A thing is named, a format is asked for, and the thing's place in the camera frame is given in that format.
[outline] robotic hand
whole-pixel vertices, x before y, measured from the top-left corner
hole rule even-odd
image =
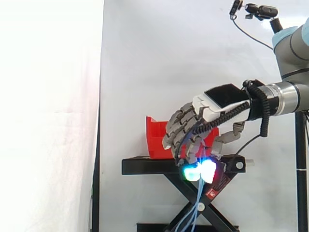
[[[232,84],[215,87],[172,115],[163,147],[171,148],[178,164],[183,144],[188,163],[196,162],[200,144],[208,148],[203,139],[223,123],[233,123],[233,130],[215,139],[211,154],[218,160],[222,144],[239,139],[245,121],[262,118],[259,136],[267,137],[270,116],[309,109],[309,19],[299,28],[280,30],[272,41],[281,82],[263,85],[254,80],[245,81],[242,89]]]

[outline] warning sticker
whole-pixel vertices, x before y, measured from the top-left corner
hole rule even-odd
[[[211,189],[209,189],[206,192],[206,196],[210,199],[213,200],[215,199],[216,196],[225,188],[225,186],[231,181],[229,177],[226,175],[223,175],[220,182],[213,186]]]

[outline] coiled black cable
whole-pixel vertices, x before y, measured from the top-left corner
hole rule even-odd
[[[248,102],[245,102],[239,106],[237,106],[236,108],[232,109],[231,111],[227,112],[224,115],[221,115],[219,118],[208,122],[204,125],[201,125],[199,127],[196,127],[195,129],[193,129],[192,134],[196,135],[196,134],[202,134],[204,132],[210,131],[215,127],[220,126],[221,124],[227,122],[228,120],[230,120],[231,118],[235,117],[236,115],[239,115],[241,112],[245,111],[246,109],[249,109],[250,105]]]
[[[270,118],[270,106],[269,101],[267,99],[266,94],[260,90],[252,81],[246,81],[243,83],[243,86],[246,88],[247,92],[256,98],[258,98],[261,101],[262,104],[262,123],[260,128],[260,136],[261,137],[267,137],[268,135],[268,125],[269,125],[269,118]],[[195,129],[193,129],[192,134],[202,134],[207,131],[212,130],[215,127],[220,126],[221,124],[227,122],[231,118],[235,117],[236,115],[239,115],[241,112],[245,111],[246,109],[249,109],[250,105],[248,102],[245,102],[236,108],[232,109],[231,111],[227,112],[224,115],[221,115],[219,118],[208,122],[204,125],[198,126]]]
[[[266,94],[260,90],[251,81],[246,81],[242,84],[251,96],[258,98],[262,104],[262,123],[260,127],[260,136],[267,137],[268,135],[268,125],[270,118],[270,106]]]

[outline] red plastic bin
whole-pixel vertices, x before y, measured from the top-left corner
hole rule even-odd
[[[167,121],[157,122],[150,116],[146,117],[146,138],[148,151],[151,159],[172,159],[173,155],[170,151],[164,150],[162,145],[163,137],[166,133]],[[219,129],[214,128],[211,133],[204,140],[206,146],[211,147],[214,139],[219,135]],[[199,152],[197,153],[197,157],[201,155],[202,147],[200,147]],[[209,155],[211,152],[210,149],[206,150],[206,155]],[[182,147],[181,158],[185,157],[185,145]]]

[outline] glowing sensor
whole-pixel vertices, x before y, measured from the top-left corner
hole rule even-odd
[[[213,181],[214,174],[216,172],[217,165],[211,159],[206,159],[202,162],[200,166],[200,172],[202,179],[211,184]]]
[[[184,177],[188,180],[188,181],[197,181],[200,179],[201,177],[201,164],[197,163],[197,167],[185,167],[183,169],[183,174]]]

